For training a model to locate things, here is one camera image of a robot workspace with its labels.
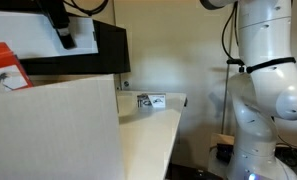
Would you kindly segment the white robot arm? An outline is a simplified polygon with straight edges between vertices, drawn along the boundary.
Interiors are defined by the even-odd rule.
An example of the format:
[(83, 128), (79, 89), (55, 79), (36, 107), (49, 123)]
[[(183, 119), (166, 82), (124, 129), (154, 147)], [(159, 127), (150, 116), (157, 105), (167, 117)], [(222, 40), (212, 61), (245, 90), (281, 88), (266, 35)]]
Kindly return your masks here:
[(239, 57), (246, 66), (227, 89), (236, 134), (227, 180), (297, 180), (275, 157), (276, 118), (297, 120), (297, 67), (291, 55), (292, 0), (199, 0), (208, 10), (239, 5)]

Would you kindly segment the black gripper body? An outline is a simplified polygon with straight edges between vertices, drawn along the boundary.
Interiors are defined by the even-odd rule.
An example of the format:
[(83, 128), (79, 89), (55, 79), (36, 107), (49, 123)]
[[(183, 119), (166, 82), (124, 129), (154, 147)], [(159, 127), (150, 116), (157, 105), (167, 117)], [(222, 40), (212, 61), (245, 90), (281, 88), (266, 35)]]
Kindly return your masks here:
[(54, 27), (68, 26), (68, 15), (63, 0), (37, 0), (37, 2)]

